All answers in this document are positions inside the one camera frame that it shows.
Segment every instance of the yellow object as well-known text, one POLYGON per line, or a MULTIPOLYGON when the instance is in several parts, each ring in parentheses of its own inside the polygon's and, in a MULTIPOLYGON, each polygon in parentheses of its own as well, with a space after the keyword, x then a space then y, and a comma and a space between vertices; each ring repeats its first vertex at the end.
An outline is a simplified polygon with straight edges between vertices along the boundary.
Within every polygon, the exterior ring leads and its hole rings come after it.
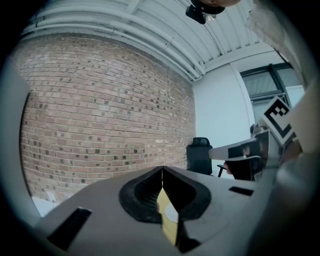
POLYGON ((178 223, 168 219, 165 214, 166 207, 171 202, 163 188, 161 189, 156 202, 159 205, 159 213, 162 216, 162 231, 166 238, 170 241, 170 243, 175 246, 178 232, 178 223))

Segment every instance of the chair backrest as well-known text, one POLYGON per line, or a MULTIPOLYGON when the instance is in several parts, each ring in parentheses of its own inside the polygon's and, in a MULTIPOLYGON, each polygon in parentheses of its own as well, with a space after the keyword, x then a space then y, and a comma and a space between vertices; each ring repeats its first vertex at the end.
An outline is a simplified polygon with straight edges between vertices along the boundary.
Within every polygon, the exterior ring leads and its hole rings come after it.
POLYGON ((209 157, 210 149, 212 149, 212 146, 207 138, 193 138, 192 144, 186 147, 187 169, 195 173, 212 174, 212 161, 209 157))

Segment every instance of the white circle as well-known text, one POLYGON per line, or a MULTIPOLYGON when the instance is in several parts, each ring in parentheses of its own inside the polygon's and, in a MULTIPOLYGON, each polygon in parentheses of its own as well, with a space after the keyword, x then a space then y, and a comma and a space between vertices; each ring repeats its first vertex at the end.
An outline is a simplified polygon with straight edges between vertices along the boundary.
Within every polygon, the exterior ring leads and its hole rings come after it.
POLYGON ((174 208, 174 206, 172 205, 172 203, 169 203, 164 210, 165 215, 167 216, 167 218, 175 223, 178 223, 178 219, 179 219, 179 214, 176 211, 176 209, 174 208))

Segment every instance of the brick wall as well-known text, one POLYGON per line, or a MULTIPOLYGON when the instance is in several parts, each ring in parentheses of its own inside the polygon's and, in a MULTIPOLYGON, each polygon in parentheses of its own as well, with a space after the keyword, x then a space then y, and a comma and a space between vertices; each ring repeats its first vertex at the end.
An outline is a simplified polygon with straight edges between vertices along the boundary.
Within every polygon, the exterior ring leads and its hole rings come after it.
POLYGON ((58 202, 101 179, 150 166, 186 167, 195 135, 192 87, 155 58, 85 35, 21 42, 30 83, 21 154, 33 196, 58 202))

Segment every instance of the white ceiling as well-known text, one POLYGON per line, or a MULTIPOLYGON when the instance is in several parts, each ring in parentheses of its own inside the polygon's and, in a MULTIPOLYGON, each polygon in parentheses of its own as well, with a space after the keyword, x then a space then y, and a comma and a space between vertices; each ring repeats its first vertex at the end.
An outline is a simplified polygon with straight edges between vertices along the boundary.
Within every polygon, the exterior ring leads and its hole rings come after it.
POLYGON ((272 51, 245 27, 253 0, 201 25, 185 15, 190 0, 50 0, 23 35, 81 32, 133 45, 194 81, 226 63, 272 51))

